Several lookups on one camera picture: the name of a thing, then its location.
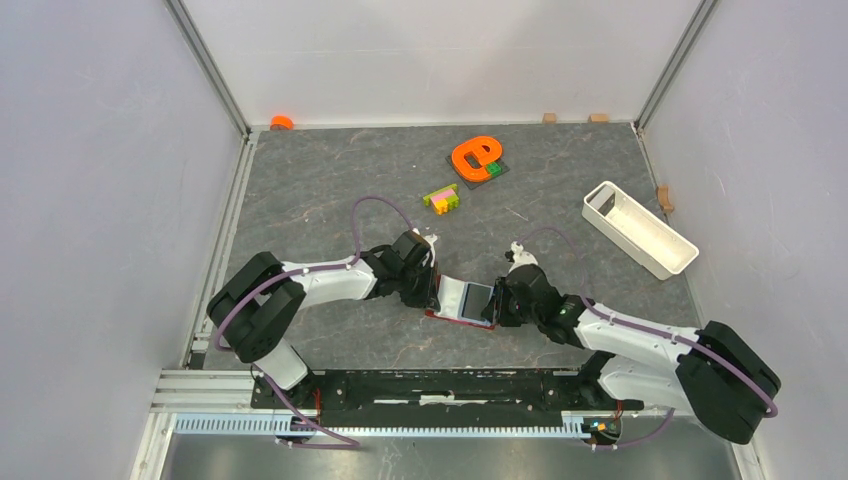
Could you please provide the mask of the dark credit card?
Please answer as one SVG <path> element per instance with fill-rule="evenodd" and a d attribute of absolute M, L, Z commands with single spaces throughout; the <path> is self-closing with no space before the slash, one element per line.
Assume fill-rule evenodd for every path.
<path fill-rule="evenodd" d="M 493 287 L 479 283 L 467 282 L 464 289 L 459 318 L 472 324 L 490 326 L 483 311 L 493 295 Z"/>

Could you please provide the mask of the red leather card holder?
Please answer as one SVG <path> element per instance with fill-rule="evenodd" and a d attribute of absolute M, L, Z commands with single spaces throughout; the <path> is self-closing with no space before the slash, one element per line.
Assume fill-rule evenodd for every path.
<path fill-rule="evenodd" d="M 437 280 L 435 293 L 431 296 L 432 303 L 425 309 L 425 315 L 431 318 L 446 320 L 453 323 L 492 330 L 495 322 L 491 316 L 485 317 L 491 321 L 490 326 L 472 324 L 459 318 L 460 308 L 464 297 L 465 285 L 468 281 L 459 280 L 447 275 L 440 275 Z"/>

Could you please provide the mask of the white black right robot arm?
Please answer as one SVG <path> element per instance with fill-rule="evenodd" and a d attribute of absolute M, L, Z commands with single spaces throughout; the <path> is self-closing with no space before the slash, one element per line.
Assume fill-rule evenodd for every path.
<path fill-rule="evenodd" d="M 730 326 L 663 325 L 623 314 L 583 294 L 562 294 L 535 264 L 497 279 L 482 310 L 499 326 L 533 325 L 551 341 L 601 353 L 577 382 L 580 400 L 602 408 L 637 400 L 693 414 L 713 434 L 747 444 L 778 414 L 777 374 Z"/>

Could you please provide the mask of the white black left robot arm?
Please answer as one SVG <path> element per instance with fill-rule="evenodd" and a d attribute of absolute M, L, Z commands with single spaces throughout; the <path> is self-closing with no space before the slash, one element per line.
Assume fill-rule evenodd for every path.
<path fill-rule="evenodd" d="M 288 406 L 302 407 L 313 397 L 314 381 L 284 338 L 296 314 L 326 303 L 393 294 L 409 308 L 433 306 L 437 240 L 435 234 L 408 230 L 390 245 L 312 264 L 281 262 L 260 252 L 206 306 L 216 327 L 214 345 L 257 367 Z"/>

